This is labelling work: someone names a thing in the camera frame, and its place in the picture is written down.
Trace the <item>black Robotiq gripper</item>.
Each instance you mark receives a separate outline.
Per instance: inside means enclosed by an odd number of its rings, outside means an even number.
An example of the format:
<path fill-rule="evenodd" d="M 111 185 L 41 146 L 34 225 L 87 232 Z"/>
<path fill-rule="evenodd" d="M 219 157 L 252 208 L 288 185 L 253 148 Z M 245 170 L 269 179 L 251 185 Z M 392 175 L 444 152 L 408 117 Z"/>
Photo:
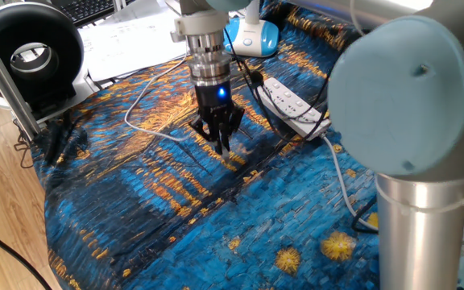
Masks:
<path fill-rule="evenodd" d="M 211 143 L 219 155 L 228 158 L 230 136 L 238 130 L 245 110 L 240 106 L 233 106 L 230 81 L 217 85 L 196 85 L 195 93 L 200 117 L 193 119 L 188 125 Z M 214 119 L 222 122 L 221 138 Z"/>

